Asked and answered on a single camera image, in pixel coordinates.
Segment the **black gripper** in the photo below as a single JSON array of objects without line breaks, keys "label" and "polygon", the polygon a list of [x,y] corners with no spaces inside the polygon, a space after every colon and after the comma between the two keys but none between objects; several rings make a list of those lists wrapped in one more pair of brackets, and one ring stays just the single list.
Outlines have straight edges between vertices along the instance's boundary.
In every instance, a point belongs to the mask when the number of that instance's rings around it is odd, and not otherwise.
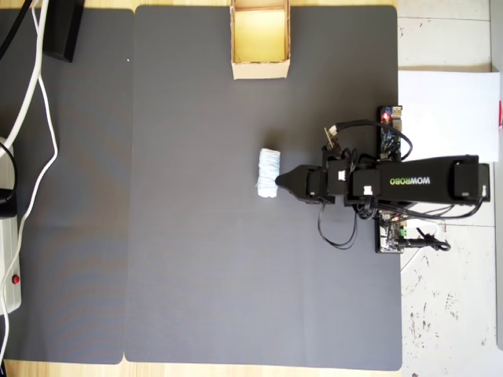
[{"label": "black gripper", "polygon": [[278,188],[307,204],[334,204],[337,196],[347,193],[348,162],[328,158],[321,167],[299,165],[275,179]]}]

